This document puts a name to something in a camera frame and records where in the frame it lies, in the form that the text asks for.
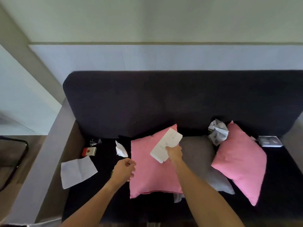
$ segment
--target hand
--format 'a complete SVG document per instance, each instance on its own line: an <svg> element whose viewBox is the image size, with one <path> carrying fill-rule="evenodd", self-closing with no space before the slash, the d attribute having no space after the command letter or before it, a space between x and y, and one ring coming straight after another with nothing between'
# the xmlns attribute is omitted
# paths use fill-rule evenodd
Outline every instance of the hand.
<svg viewBox="0 0 303 227"><path fill-rule="evenodd" d="M179 160L182 160L182 147L180 146L175 146L175 147L165 147L167 150L167 154L169 156L169 159L173 164L178 162Z"/></svg>
<svg viewBox="0 0 303 227"><path fill-rule="evenodd" d="M110 181L120 188L124 183L129 182L130 179L134 177L132 172L136 171L135 165L136 162L129 158L118 161L114 167Z"/></svg>

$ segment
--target black metal chair frame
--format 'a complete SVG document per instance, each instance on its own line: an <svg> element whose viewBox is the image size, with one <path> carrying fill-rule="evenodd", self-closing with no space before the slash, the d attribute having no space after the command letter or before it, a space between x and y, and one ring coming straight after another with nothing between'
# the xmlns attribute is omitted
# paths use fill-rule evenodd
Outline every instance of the black metal chair frame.
<svg viewBox="0 0 303 227"><path fill-rule="evenodd" d="M18 167L20 166L20 164L22 163L22 160L24 159L25 155L28 153L28 142L25 140L20 140L20 139L12 139L12 138L8 138L8 137L4 137L4 136L0 136L0 140L9 140L9 141L16 141L16 142L22 142L25 143L25 150L23 151L21 157L19 158L19 160L17 161L17 164L14 166L13 171L11 172L11 174L9 175L9 177L7 178L7 180L5 181L4 185L0 188L0 192L3 191L5 189L5 187L7 187L7 185L11 182L11 180L13 179Z"/></svg>

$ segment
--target throw pillow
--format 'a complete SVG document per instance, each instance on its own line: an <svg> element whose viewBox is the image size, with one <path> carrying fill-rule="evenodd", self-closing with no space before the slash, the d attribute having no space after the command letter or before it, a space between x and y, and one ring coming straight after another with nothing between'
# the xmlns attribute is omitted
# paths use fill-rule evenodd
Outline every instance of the throw pillow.
<svg viewBox="0 0 303 227"><path fill-rule="evenodd" d="M212 167L233 180L236 186L255 206L261 190L266 154L241 128L231 122L229 134L212 162Z"/></svg>
<svg viewBox="0 0 303 227"><path fill-rule="evenodd" d="M170 160L159 163L150 155L152 149L169 128L177 131L177 125L175 124L152 136L131 141L131 159L137 165L134 177L129 182L130 198L156 191L182 193L178 176Z"/></svg>
<svg viewBox="0 0 303 227"><path fill-rule="evenodd" d="M228 179L211 167L216 153L207 136L183 137L180 146L184 162L197 176L204 179L216 191L235 194Z"/></svg>

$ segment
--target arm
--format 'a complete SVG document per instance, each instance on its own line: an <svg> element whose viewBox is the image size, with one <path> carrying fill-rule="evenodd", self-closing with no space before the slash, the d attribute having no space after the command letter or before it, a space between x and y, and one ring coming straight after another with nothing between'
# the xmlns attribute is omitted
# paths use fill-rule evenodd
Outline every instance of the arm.
<svg viewBox="0 0 303 227"><path fill-rule="evenodd" d="M112 177L104 187L67 218L61 227L97 226L114 194L126 181L134 176L132 172L136 170L135 165L135 161L129 158L118 161L114 167Z"/></svg>
<svg viewBox="0 0 303 227"><path fill-rule="evenodd" d="M196 176L182 160L182 148L166 147L189 209L199 227L244 227L225 199L208 183Z"/></svg>

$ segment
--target small box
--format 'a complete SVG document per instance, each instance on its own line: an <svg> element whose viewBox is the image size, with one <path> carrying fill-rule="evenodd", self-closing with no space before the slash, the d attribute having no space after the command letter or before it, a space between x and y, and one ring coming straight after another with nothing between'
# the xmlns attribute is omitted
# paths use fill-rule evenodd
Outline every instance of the small box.
<svg viewBox="0 0 303 227"><path fill-rule="evenodd" d="M282 147L282 142L276 136L259 136L258 141L262 147Z"/></svg>
<svg viewBox="0 0 303 227"><path fill-rule="evenodd" d="M96 150L97 150L96 147L86 147L86 148L83 149L82 157L95 156Z"/></svg>

